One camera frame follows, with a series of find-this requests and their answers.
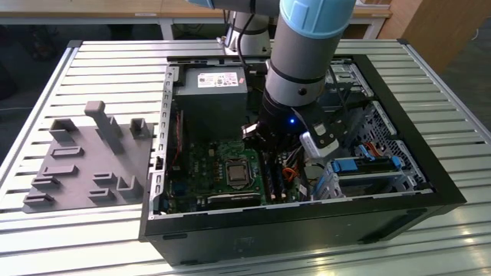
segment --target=power supply label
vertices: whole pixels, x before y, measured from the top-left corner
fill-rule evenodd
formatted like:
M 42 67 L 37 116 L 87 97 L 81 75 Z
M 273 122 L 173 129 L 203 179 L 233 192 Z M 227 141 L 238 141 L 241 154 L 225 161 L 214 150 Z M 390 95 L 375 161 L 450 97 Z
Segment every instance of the power supply label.
M 202 73 L 198 75 L 198 88 L 239 86 L 238 73 Z

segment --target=wooden cabinet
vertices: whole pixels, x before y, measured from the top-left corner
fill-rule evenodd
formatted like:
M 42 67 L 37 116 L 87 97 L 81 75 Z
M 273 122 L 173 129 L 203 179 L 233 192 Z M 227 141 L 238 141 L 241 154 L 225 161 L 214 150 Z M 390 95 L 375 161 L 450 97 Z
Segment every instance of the wooden cabinet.
M 381 39 L 406 39 L 442 72 L 491 15 L 490 0 L 393 0 Z

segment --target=screw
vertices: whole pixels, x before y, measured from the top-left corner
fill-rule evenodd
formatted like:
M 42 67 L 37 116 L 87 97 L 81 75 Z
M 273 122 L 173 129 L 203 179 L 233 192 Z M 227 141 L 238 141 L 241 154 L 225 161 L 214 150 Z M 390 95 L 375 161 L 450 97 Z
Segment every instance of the screw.
M 307 94 L 307 89 L 306 88 L 301 88 L 299 89 L 299 95 L 303 96 Z

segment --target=sticker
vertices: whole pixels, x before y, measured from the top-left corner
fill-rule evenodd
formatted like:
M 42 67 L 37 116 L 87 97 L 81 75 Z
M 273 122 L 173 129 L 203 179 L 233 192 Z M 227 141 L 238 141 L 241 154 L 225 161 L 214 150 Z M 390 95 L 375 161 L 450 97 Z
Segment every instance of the sticker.
M 305 187 L 305 185 L 299 186 L 299 191 L 301 193 L 303 193 L 305 196 L 307 196 L 307 188 Z
M 203 73 L 198 75 L 198 88 L 239 86 L 238 73 Z
M 157 16 L 157 13 L 135 13 L 135 16 Z

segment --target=slotted metal table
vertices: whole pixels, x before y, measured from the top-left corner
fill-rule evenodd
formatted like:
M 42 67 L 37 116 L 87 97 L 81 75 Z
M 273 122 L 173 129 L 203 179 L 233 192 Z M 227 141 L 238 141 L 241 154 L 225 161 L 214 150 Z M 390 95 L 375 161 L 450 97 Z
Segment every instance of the slotted metal table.
M 25 214 L 55 118 L 78 125 L 87 101 L 118 122 L 158 121 L 167 56 L 221 55 L 215 41 L 83 42 L 70 47 L 0 168 L 0 274 L 476 275 L 491 269 L 491 135 L 410 45 L 345 40 L 367 54 L 469 203 L 392 241 L 171 267 L 141 243 L 142 205 Z

